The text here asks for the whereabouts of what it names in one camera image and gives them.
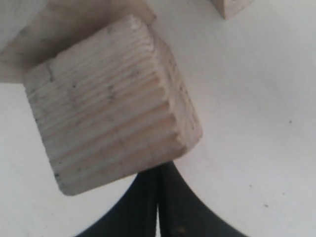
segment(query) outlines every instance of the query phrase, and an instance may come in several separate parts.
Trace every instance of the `wood grain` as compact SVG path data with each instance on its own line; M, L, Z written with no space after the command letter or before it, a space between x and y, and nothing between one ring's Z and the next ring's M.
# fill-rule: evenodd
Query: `wood grain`
M212 2L221 16L228 19L251 4L253 0L212 0Z
M24 85L67 195L178 158L202 134L170 49L134 16L39 65Z
M147 24L155 19L144 0L50 0L1 51L0 62L30 69L131 13Z

